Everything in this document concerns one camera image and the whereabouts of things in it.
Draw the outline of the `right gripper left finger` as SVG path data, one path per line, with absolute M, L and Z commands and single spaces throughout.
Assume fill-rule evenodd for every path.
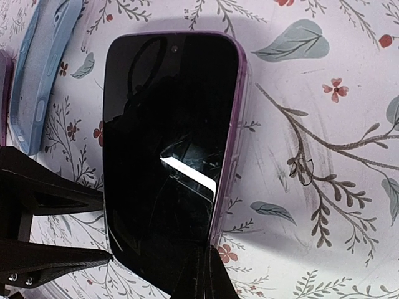
M 189 254 L 171 299 L 204 298 L 204 256 L 202 247 L 195 248 Z

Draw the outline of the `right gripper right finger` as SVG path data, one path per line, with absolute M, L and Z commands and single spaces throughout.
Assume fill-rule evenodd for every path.
M 204 256 L 204 298 L 238 299 L 218 250 L 209 245 Z

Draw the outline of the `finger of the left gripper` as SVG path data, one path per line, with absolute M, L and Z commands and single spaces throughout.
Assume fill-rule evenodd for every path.
M 58 176 L 13 146 L 1 147 L 1 200 L 19 202 L 35 216 L 103 209 L 102 192 Z
M 106 265 L 104 250 L 62 247 L 1 239 L 1 292 L 6 286 L 36 288 L 68 273 Z

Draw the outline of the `black purple phone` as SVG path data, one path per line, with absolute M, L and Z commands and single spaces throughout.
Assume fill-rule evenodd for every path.
M 238 158 L 247 71 L 219 32 L 124 35 L 108 50 L 102 158 L 110 248 L 172 294 L 216 230 Z

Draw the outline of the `clear magsafe phone case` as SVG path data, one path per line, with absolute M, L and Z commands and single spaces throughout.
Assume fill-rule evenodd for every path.
M 210 225 L 208 242 L 214 247 L 219 246 L 222 227 L 226 218 L 226 208 L 233 193 L 236 174 L 239 172 L 245 160 L 246 129 L 251 116 L 251 91 L 252 91 L 252 68 L 246 57 L 242 45 L 230 36 L 224 35 L 237 52 L 238 72 L 236 75 L 236 86 L 232 111 L 229 118 L 227 140 L 221 167 L 221 175 L 218 182 L 218 190 L 214 203 L 213 218 Z

